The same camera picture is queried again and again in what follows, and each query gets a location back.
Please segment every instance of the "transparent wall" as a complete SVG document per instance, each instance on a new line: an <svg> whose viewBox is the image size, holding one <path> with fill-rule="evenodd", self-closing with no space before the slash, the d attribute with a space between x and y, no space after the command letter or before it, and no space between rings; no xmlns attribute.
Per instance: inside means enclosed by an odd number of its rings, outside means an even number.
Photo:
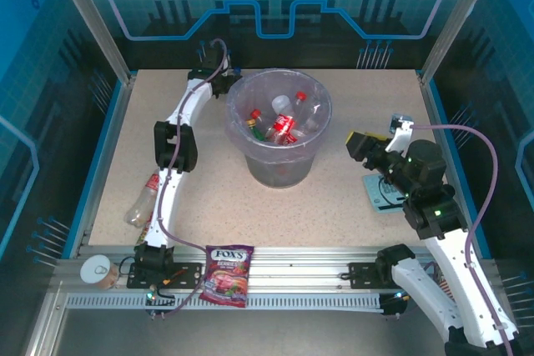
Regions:
<svg viewBox="0 0 534 356"><path fill-rule="evenodd" d="M0 354L11 355L63 246L38 218L68 230L116 78L71 0L0 5Z"/></svg>
<svg viewBox="0 0 534 356"><path fill-rule="evenodd" d="M448 120L480 129L499 156L496 194L482 221L491 254L505 266L503 278L522 270L532 276L534 0L478 0L435 82ZM489 153L476 138L453 136L478 209L490 182Z"/></svg>
<svg viewBox="0 0 534 356"><path fill-rule="evenodd" d="M224 38L241 67L420 68L456 0L95 0L130 68L190 68Z"/></svg>

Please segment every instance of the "candy package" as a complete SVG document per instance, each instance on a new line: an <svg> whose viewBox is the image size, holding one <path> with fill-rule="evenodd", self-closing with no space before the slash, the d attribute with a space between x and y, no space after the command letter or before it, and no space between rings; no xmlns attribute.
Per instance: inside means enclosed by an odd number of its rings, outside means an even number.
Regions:
<svg viewBox="0 0 534 356"><path fill-rule="evenodd" d="M244 308L254 246L207 246L208 274L200 298L211 303Z"/></svg>

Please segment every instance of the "trash bin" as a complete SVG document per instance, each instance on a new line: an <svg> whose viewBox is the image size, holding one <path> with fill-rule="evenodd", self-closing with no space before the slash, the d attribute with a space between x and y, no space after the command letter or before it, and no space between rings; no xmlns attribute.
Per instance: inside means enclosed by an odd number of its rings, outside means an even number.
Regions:
<svg viewBox="0 0 534 356"><path fill-rule="evenodd" d="M307 101L318 105L313 117L316 131L300 137L296 133L298 140L287 146L256 139L246 123L250 113L258 108L268 121L274 121L272 100L279 95L293 99L299 91L306 94ZM331 117L330 95L321 83L298 71L273 68L244 76L232 86L226 101L225 130L230 142L243 152L254 178L268 187L288 188L310 172Z"/></svg>

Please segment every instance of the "plastic bag liner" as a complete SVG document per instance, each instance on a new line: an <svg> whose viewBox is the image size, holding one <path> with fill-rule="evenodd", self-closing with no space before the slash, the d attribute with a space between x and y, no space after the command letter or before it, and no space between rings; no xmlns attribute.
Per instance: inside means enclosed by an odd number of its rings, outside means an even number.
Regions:
<svg viewBox="0 0 534 356"><path fill-rule="evenodd" d="M288 146L254 138L246 124L250 113L258 108L266 121L273 122L276 114L272 100L279 95L293 99L298 91L307 95L308 106L319 105L314 115L317 131ZM311 115L312 108L305 109L309 115L302 116L297 124ZM298 71L272 68L244 76L229 90L225 131L230 142L245 155L256 179L265 185L283 188L300 182L310 171L315 153L325 140L331 116L330 95L321 83Z"/></svg>

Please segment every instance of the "red label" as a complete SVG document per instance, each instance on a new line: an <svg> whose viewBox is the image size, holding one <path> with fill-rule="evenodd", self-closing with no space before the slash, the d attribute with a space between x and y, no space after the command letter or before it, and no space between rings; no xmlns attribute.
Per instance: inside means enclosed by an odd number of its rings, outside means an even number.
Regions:
<svg viewBox="0 0 534 356"><path fill-rule="evenodd" d="M284 114L279 114L276 118L273 128L280 133L288 133L295 125L295 120L292 117L287 117Z"/></svg>
<svg viewBox="0 0 534 356"><path fill-rule="evenodd" d="M154 191L157 191L158 184L159 184L158 174L152 174L152 177L150 177L150 179L147 181L147 183L144 186L150 189L153 189Z"/></svg>
<svg viewBox="0 0 534 356"><path fill-rule="evenodd" d="M297 142L297 138L295 138L291 133L287 133L287 135L284 138L283 145L291 145L292 143Z"/></svg>

